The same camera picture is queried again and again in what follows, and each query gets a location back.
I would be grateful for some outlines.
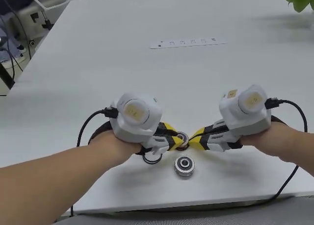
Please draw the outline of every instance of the black rubber ring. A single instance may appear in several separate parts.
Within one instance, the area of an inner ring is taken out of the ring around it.
[[[147,164],[149,164],[149,165],[157,164],[159,161],[161,161],[161,159],[162,159],[162,154],[160,155],[160,158],[159,158],[158,160],[155,160],[155,161],[148,160],[148,159],[146,159],[145,156],[143,156],[143,160],[144,160]]]

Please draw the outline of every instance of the cable connector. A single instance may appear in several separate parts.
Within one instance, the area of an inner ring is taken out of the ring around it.
[[[278,107],[279,105],[280,105],[280,102],[278,98],[268,98],[265,102],[265,107],[267,110]]]
[[[114,118],[117,119],[119,115],[119,111],[117,108],[114,107],[106,107],[103,111],[103,114],[108,118]]]

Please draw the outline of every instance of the metal ring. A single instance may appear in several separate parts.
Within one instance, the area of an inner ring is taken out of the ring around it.
[[[180,156],[175,161],[175,171],[179,176],[189,177],[195,169],[194,160],[188,156]]]
[[[176,150],[184,151],[184,150],[188,149],[189,148],[189,145],[188,145],[189,137],[188,137],[188,135],[184,132],[178,132],[177,137],[182,139],[183,143],[180,147],[176,148]]]

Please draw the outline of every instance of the white plastic casing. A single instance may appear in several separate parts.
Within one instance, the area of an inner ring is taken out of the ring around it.
[[[226,126],[234,136],[259,133],[270,127],[271,111],[266,92],[258,85],[225,93],[219,105]]]
[[[119,111],[116,119],[110,118],[117,138],[131,143],[144,143],[156,132],[162,109],[153,96],[126,93],[111,106]]]

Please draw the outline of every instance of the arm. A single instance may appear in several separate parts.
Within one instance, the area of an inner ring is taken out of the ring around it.
[[[51,224],[107,170],[141,149],[112,132],[89,146],[0,169],[0,224]]]
[[[314,134],[297,131],[281,123],[272,123],[269,130],[241,139],[244,145],[283,161],[294,163],[314,176]]]

